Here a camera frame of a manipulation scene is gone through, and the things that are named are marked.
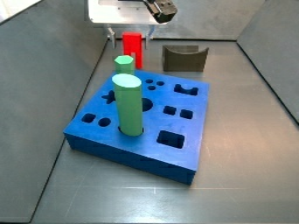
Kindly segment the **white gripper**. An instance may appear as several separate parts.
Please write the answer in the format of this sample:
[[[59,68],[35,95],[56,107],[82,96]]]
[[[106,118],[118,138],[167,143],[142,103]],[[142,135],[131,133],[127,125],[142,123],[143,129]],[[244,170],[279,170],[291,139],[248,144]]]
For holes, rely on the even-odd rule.
[[[107,37],[116,48],[116,33],[110,24],[140,24],[150,25],[144,35],[144,49],[150,46],[154,38],[155,21],[143,0],[88,0],[88,17],[96,24],[107,25]]]

